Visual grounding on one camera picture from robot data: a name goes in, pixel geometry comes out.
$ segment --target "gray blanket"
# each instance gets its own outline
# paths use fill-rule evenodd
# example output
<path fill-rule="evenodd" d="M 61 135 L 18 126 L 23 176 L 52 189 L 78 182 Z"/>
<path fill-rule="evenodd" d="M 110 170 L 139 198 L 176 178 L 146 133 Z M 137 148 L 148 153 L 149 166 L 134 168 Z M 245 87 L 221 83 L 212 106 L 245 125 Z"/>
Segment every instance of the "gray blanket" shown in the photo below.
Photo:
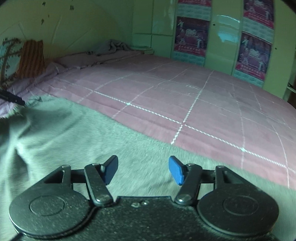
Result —
<path fill-rule="evenodd" d="M 87 54 L 103 55 L 115 53 L 117 50 L 133 51 L 126 43 L 109 39 L 103 43 L 93 46 Z"/>
<path fill-rule="evenodd" d="M 122 196 L 175 196 L 179 186 L 168 170 L 168 158 L 214 169 L 221 163 L 135 132 L 109 117 L 65 99 L 34 97 L 0 119 L 0 240 L 15 235 L 8 217 L 10 202 L 25 189 L 62 164 L 82 169 L 103 163 L 111 155 L 119 168 L 108 186 L 114 198 Z M 244 170 L 230 167 L 277 202 L 279 219 L 273 233 L 282 241 L 296 238 L 296 192 Z M 208 192 L 202 186 L 202 194 Z M 75 190 L 87 196 L 81 186 Z"/>

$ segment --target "bed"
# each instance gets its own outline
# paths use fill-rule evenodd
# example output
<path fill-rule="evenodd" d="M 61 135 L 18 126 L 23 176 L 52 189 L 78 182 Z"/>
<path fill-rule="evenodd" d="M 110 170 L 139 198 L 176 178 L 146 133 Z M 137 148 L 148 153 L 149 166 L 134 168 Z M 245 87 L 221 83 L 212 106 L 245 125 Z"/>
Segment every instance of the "bed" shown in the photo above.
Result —
<path fill-rule="evenodd" d="M 296 189 L 296 110 L 227 74 L 141 52 L 55 59 L 12 93 L 63 97 L 159 141 Z M 0 101 L 0 115 L 13 104 Z"/>

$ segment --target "pillow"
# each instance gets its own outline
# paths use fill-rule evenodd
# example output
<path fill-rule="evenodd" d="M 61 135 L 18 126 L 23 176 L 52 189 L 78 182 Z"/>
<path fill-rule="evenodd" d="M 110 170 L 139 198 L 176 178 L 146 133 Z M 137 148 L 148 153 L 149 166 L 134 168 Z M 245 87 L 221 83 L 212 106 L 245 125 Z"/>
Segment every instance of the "pillow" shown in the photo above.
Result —
<path fill-rule="evenodd" d="M 44 71 L 43 41 L 26 41 L 22 47 L 20 64 L 15 76 L 19 79 L 34 78 Z"/>
<path fill-rule="evenodd" d="M 17 79 L 34 78 L 45 70 L 43 41 L 19 39 L 0 46 L 0 88 L 7 89 Z"/>
<path fill-rule="evenodd" d="M 13 83 L 18 70 L 24 43 L 19 39 L 3 41 L 0 46 L 0 89 L 7 89 Z"/>

